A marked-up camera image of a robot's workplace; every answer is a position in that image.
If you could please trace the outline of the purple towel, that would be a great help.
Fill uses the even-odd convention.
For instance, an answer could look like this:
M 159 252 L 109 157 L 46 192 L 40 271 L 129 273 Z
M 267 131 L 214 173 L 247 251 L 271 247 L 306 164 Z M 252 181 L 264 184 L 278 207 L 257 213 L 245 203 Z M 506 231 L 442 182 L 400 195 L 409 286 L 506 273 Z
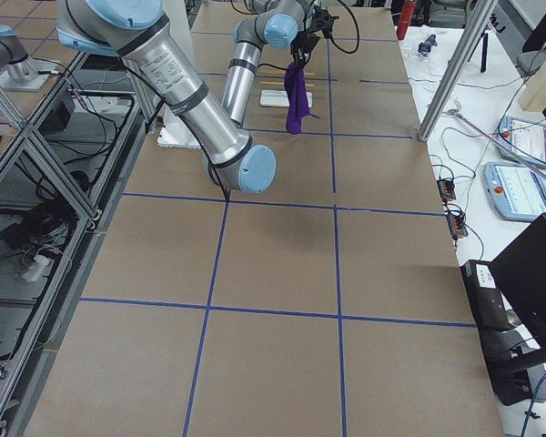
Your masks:
M 287 67 L 284 77 L 284 88 L 289 103 L 286 130 L 293 135 L 301 134 L 302 119 L 304 117 L 319 119 L 319 116 L 310 112 L 305 74 L 302 68 L 296 66 L 295 62 L 291 62 Z

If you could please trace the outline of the white towel rack with dowels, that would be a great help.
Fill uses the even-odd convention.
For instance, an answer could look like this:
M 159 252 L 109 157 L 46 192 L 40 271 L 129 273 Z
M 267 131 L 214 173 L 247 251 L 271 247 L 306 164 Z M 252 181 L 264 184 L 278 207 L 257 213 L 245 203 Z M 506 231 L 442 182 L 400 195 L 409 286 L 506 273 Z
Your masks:
M 312 80 L 316 75 L 312 72 L 306 72 L 304 77 L 306 78 L 308 108 L 311 109 L 313 107 L 312 91 L 315 87 Z M 261 85 L 259 104 L 262 107 L 289 108 L 288 94 L 284 87 L 283 77 L 275 80 L 262 80 L 259 84 Z

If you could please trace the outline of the red cylinder bottle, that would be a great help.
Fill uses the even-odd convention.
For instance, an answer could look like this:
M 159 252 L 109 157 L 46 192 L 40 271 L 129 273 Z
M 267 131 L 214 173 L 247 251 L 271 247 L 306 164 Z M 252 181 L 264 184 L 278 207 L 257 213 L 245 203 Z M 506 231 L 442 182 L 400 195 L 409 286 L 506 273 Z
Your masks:
M 416 0 L 405 0 L 399 15 L 396 35 L 399 41 L 403 40 L 410 26 L 413 12 L 415 9 Z

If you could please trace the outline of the folded blue umbrella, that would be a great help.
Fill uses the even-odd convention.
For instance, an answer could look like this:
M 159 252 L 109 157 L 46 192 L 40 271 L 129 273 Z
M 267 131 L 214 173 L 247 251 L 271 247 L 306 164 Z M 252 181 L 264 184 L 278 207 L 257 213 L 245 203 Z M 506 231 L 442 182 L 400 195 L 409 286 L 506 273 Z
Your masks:
M 418 54 L 427 57 L 431 50 L 437 46 L 437 37 L 435 34 L 429 35 L 423 42 L 418 45 Z

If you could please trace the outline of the far orange connector block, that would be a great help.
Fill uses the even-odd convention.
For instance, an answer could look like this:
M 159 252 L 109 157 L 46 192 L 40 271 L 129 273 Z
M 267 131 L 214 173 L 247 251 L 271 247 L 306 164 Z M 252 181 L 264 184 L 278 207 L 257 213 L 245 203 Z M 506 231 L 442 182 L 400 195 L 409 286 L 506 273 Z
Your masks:
M 440 193 L 441 201 L 443 203 L 454 201 L 456 199 L 455 184 L 452 178 L 438 179 L 437 187 Z

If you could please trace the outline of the orange connector block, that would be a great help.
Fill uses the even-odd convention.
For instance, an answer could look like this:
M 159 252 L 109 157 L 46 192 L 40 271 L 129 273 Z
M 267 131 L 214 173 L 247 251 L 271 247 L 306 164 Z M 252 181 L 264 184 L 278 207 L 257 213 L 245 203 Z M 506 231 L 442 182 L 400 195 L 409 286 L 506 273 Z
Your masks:
M 446 212 L 450 236 L 454 240 L 463 239 L 469 236 L 465 224 L 465 214 L 459 210 L 448 210 Z
M 443 203 L 454 201 L 456 199 L 455 184 L 452 178 L 438 179 L 437 187 L 440 193 L 441 201 Z

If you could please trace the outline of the far teach pendant tablet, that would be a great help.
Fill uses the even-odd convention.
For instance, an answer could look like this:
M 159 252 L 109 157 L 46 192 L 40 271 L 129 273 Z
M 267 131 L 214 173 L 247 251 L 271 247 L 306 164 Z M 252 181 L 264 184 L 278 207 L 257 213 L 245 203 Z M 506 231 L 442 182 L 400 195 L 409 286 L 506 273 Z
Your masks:
M 540 168 L 546 168 L 546 123 L 505 116 L 497 139 L 505 146 L 500 154 L 506 159 L 515 155 Z

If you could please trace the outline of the teach pendant tablet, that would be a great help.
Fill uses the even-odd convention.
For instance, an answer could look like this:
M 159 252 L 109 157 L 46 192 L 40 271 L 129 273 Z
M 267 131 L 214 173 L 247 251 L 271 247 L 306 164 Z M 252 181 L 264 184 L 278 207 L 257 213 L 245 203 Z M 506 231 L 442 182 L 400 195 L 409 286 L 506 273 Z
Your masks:
M 505 146 L 500 154 L 506 159 L 515 155 L 540 168 L 546 168 L 546 123 L 505 116 L 497 139 Z
M 503 219 L 533 222 L 546 214 L 546 187 L 528 168 L 488 162 L 483 169 L 483 179 L 491 203 Z

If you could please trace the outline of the near orange connector block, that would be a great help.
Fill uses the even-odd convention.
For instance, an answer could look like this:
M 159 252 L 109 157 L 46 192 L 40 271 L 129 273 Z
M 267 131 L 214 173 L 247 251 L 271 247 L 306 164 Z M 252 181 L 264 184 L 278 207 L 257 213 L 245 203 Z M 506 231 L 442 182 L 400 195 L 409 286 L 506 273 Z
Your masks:
M 459 210 L 448 210 L 446 212 L 450 236 L 454 240 L 463 239 L 469 236 L 465 224 L 465 214 Z

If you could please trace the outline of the near teach pendant tablet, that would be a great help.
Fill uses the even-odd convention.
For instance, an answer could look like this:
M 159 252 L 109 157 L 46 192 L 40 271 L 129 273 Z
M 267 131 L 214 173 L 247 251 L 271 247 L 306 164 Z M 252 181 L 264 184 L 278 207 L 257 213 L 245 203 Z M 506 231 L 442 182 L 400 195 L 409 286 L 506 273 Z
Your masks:
M 533 222 L 546 214 L 546 187 L 528 168 L 488 162 L 483 169 L 483 179 L 491 203 L 503 219 Z

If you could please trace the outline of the black monitor on stand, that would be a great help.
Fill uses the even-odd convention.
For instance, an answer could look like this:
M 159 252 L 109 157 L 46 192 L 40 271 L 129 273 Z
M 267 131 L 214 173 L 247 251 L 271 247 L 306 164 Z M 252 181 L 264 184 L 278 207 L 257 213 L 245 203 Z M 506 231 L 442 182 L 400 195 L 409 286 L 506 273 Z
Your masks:
M 500 402 L 509 406 L 535 391 L 546 401 L 546 214 L 494 260 L 471 259 L 460 270 Z

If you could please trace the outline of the aluminium frame post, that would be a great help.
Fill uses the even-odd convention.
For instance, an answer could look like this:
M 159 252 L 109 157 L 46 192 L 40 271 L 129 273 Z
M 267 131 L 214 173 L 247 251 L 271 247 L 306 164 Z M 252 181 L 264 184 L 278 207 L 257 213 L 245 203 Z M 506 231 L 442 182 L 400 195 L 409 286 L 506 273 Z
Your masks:
M 478 1 L 471 18 L 467 21 L 437 91 L 432 98 L 427 113 L 420 125 L 418 140 L 427 142 L 436 126 L 442 111 L 447 104 L 453 88 L 456 86 L 460 73 L 469 55 L 475 49 L 480 35 L 484 32 L 490 15 L 498 0 Z

